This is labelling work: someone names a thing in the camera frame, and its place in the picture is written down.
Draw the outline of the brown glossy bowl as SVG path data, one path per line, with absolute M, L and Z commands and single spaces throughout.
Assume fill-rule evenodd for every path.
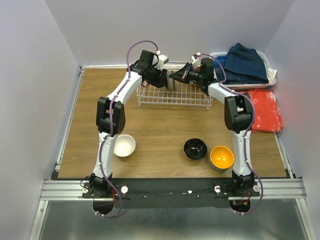
M 173 73 L 173 71 L 169 70 L 167 72 L 167 89 L 169 92 L 175 92 L 176 91 L 176 82 L 173 78 L 170 77 L 170 75 Z

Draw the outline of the white wire dish rack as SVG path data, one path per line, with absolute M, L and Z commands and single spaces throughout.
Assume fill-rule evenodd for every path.
M 137 102 L 142 104 L 180 105 L 209 109 L 213 98 L 205 95 L 195 84 L 184 84 L 175 80 L 176 90 L 169 92 L 165 87 L 157 88 L 143 83 L 136 89 Z

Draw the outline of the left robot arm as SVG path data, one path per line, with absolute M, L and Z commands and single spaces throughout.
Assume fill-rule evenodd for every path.
M 97 101 L 96 126 L 99 132 L 97 160 L 89 177 L 89 186 L 101 198 L 110 194 L 112 159 L 119 134 L 126 124 L 125 104 L 134 91 L 143 83 L 164 86 L 167 70 L 164 65 L 169 57 L 143 50 L 140 58 L 129 65 L 123 80 L 107 97 Z

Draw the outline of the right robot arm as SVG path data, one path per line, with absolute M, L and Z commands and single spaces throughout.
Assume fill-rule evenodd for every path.
M 232 135 L 234 154 L 230 191 L 241 196 L 255 184 L 250 150 L 255 110 L 249 95 L 231 90 L 215 81 L 214 73 L 214 60 L 206 57 L 199 64 L 186 63 L 169 77 L 183 84 L 199 83 L 203 93 L 224 105 L 224 123 Z

